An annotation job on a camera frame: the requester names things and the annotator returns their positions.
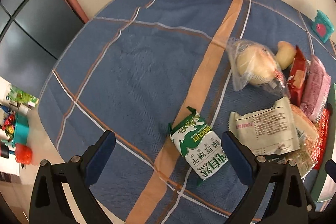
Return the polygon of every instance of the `red snack package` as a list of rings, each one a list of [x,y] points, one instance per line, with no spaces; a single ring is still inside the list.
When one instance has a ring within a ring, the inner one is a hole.
[[[15,144],[15,160],[20,164],[30,164],[32,161],[32,150],[23,144]]]
[[[300,106],[305,78],[307,74],[306,59],[299,47],[296,46],[296,54],[288,77],[288,89],[291,95],[291,103]]]
[[[317,130],[319,131],[316,144],[311,152],[311,157],[316,161],[314,169],[319,170],[322,164],[323,155],[325,152],[328,136],[328,127],[329,127],[329,117],[330,111],[324,109],[322,112],[321,119],[318,123],[315,124]]]

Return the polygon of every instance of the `beige snack package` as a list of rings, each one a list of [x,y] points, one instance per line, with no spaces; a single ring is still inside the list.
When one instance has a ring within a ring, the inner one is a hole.
[[[271,108],[243,116],[231,112],[229,130],[256,156],[281,155],[300,148],[287,97],[277,100]]]

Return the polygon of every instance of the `bread in plastic bag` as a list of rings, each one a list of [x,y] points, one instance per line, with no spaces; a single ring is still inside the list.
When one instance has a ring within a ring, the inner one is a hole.
[[[264,45],[237,38],[227,42],[234,90],[242,90],[248,83],[290,98],[287,82],[274,54]]]

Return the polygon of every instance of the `teal container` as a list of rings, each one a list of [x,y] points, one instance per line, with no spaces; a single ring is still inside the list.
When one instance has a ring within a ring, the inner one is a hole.
[[[15,128],[13,137],[13,147],[16,143],[27,144],[27,138],[29,133],[28,120],[25,116],[15,113]]]
[[[334,32],[334,25],[331,23],[329,17],[320,10],[317,10],[317,15],[312,24],[312,29],[318,37],[325,43]]]

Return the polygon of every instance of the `red plastic bag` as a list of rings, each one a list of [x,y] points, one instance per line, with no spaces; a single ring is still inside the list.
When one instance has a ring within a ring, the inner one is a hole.
[[[15,160],[20,164],[30,164],[32,162],[32,150],[23,144],[15,144]]]

